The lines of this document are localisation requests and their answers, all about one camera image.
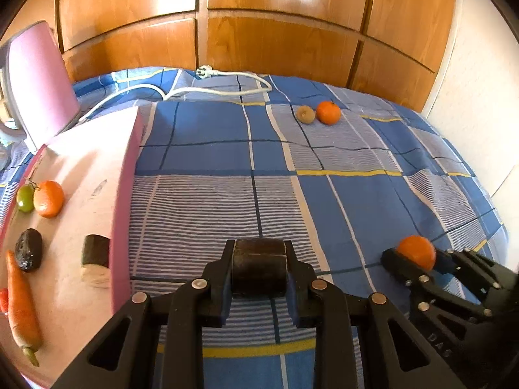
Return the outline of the orange mandarin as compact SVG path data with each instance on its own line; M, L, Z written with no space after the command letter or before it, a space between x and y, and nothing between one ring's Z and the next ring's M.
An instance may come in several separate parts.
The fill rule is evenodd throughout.
M63 187L52 180L40 182L33 195L35 211L47 219L54 218L60 213L64 200Z
M316 118L325 125L335 125L341 119L341 109L331 101L322 101L317 106Z
M410 235L398 243L397 251L423 270L433 270L436 251L433 244L425 237Z

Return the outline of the dark sushi roll piece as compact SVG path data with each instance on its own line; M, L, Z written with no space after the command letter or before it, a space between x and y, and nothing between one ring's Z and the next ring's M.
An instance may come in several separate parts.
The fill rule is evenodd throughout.
M111 276L109 257L110 239L103 235L88 234L82 249L82 281L93 287L108 288Z

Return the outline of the orange carrot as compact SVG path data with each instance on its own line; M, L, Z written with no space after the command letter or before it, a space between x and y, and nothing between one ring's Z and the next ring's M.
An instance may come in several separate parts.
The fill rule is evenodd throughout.
M11 333L23 355L34 367L40 362L36 357L41 348L43 337L34 305L31 286L26 274L18 267L14 252L5 254L8 275L8 319Z

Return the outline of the red tomato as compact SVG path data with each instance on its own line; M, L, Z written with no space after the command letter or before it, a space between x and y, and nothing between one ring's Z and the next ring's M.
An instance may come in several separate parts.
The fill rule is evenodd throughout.
M9 292L7 288L0 290L0 310L4 315L7 315L9 312Z

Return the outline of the dark avocado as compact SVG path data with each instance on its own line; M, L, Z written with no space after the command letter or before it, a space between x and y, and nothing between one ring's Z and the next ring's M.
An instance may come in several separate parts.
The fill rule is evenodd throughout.
M18 267L25 272L37 270L43 256L43 240L39 231L27 228L15 245L15 259Z

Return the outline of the green lime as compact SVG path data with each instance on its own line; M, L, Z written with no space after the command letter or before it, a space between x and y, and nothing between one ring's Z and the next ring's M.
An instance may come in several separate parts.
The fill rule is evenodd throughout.
M34 187L31 184L23 184L18 188L16 195L17 208L22 213L31 213L33 204Z

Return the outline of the pink white tray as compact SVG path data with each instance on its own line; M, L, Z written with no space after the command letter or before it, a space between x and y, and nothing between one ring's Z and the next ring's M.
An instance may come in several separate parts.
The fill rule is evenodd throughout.
M65 203L53 219L12 207L2 229L1 249L13 249L27 228L43 240L41 267L29 273L43 335L33 366L1 319L1 347L27 378L50 387L87 342L130 296L128 274L129 206L142 116L137 107L111 112L57 135L32 159L25 177L63 187ZM110 239L108 288L81 279L82 249L88 234Z

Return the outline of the blue plaid bed cover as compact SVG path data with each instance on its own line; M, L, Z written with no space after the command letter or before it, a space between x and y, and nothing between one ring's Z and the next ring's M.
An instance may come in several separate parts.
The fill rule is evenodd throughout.
M398 104L297 77L222 76L207 67L122 70L73 89L74 127L130 107L142 116L126 302L201 277L229 240L291 242L318 278L361 298L380 292L408 321L411 292L381 263L405 237L425 237L435 251L474 250L507 268L508 233L478 177L420 114ZM335 125L297 120L299 106L316 114L322 101L341 109ZM36 153L14 146L1 175L1 235L18 188L36 190L24 173L47 144ZM453 275L427 272L463 300L518 309L481 304ZM231 294L225 324L202 330L202 388L316 388L315 346L315 329L294 325L286 294Z

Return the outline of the orange mandarin beside kiwi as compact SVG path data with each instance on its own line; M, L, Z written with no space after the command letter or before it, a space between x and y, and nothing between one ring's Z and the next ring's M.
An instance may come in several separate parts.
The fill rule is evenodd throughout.
M317 106L316 118L325 125L335 125L341 119L341 109L331 101L322 101Z

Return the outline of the brown kiwi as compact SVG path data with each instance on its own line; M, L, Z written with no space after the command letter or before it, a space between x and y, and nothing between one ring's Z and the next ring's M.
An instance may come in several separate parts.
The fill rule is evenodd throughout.
M310 106L301 105L296 110L296 118L301 123L309 125L316 119L316 114Z

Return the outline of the wooden wardrobe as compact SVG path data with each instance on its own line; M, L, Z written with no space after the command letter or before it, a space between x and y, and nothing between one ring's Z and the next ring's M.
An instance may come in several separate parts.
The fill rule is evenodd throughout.
M209 65L301 77L421 111L455 0L22 0L3 39L54 31L71 80Z

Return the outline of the pink electric kettle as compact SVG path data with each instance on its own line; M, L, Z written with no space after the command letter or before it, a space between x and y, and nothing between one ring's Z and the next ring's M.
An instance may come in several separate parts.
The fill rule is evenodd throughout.
M1 106L14 121L1 122L1 137L23 141L32 153L78 120L78 98L47 21L1 45Z

